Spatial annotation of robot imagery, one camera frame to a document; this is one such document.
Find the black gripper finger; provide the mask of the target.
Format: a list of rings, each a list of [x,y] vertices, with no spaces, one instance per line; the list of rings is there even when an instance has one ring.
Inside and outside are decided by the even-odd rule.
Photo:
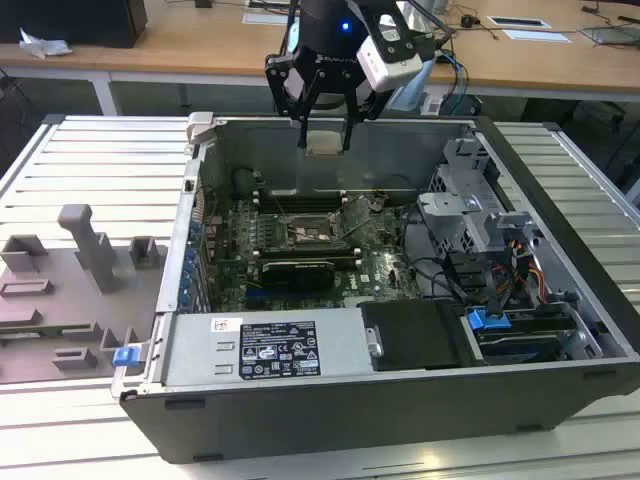
[[[293,54],[270,54],[265,75],[278,114],[300,123],[297,146],[307,147],[309,116],[320,95],[321,71],[299,63]]]
[[[357,89],[359,83],[350,73],[342,74],[343,95],[346,104],[346,115],[342,128],[342,150],[348,151],[354,127],[365,120],[376,120],[388,102],[388,92],[372,90],[362,101],[358,100]]]

